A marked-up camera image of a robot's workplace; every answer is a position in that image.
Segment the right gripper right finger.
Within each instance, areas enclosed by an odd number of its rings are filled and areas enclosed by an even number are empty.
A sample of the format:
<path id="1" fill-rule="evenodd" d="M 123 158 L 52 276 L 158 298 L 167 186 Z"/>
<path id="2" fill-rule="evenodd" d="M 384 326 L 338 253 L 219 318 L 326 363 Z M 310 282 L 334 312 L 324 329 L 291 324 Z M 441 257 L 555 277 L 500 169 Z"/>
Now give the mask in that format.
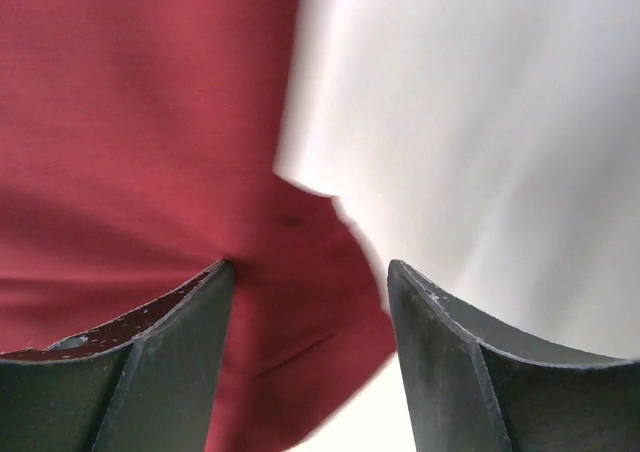
<path id="1" fill-rule="evenodd" d="M 637 360 L 521 331 L 400 260 L 387 282 L 419 451 L 638 449 Z"/>

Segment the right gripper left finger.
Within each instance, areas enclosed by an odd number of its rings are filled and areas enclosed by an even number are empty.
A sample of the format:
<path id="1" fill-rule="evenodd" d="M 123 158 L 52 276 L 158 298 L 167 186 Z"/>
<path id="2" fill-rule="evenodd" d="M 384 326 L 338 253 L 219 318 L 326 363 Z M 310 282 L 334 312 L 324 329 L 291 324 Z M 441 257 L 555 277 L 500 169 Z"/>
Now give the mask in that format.
<path id="1" fill-rule="evenodd" d="M 99 327 L 2 355 L 2 450 L 204 450 L 233 291 L 219 261 Z"/>

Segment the dark red t shirt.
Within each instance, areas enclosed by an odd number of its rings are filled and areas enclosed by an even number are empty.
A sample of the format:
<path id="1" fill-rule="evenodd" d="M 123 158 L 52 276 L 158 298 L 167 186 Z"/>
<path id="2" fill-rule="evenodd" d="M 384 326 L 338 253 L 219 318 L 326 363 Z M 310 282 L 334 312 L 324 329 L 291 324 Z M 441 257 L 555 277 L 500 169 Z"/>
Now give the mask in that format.
<path id="1" fill-rule="evenodd" d="M 332 200 L 273 169 L 299 0 L 1 0 L 1 348 L 229 259 L 211 451 L 284 451 L 394 352 Z"/>

